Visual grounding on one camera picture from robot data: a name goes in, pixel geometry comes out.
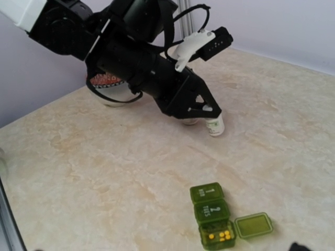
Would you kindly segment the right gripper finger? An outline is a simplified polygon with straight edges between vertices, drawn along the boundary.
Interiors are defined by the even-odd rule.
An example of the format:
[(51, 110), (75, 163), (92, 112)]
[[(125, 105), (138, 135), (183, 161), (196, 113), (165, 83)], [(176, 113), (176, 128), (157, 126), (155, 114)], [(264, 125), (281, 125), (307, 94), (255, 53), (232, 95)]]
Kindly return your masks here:
[(290, 251), (311, 251), (310, 248), (308, 248), (305, 245), (301, 245), (297, 242), (292, 243), (292, 245), (290, 246)]

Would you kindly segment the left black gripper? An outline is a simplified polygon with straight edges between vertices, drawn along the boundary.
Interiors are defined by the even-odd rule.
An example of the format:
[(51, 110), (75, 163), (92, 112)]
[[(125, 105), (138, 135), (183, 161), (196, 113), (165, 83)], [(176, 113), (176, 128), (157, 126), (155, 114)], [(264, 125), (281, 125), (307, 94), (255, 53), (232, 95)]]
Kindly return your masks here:
[(204, 80), (190, 69), (176, 72), (155, 102), (163, 114), (177, 119), (214, 119), (222, 112)]

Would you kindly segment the small white pill bottle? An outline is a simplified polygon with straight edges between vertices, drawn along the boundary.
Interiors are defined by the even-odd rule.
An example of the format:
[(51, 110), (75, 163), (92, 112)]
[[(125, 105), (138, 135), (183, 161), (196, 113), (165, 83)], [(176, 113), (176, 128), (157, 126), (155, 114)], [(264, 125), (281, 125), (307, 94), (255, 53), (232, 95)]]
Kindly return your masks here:
[(224, 133), (225, 124), (222, 113), (217, 118), (205, 118), (205, 123), (210, 136), (217, 137)]

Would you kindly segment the green weekly pill organizer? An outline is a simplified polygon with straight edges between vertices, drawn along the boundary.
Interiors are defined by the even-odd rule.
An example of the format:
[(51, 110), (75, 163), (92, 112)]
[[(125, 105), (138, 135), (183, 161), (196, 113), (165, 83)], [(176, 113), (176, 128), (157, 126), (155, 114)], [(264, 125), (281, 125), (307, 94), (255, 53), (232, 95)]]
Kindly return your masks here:
[[(273, 224), (265, 212), (251, 214), (231, 220), (231, 212), (221, 185), (217, 182), (190, 188), (194, 215), (198, 224), (200, 240), (205, 250), (223, 250), (235, 246), (236, 239), (250, 239), (273, 232)], [(219, 233), (228, 230), (231, 239)]]

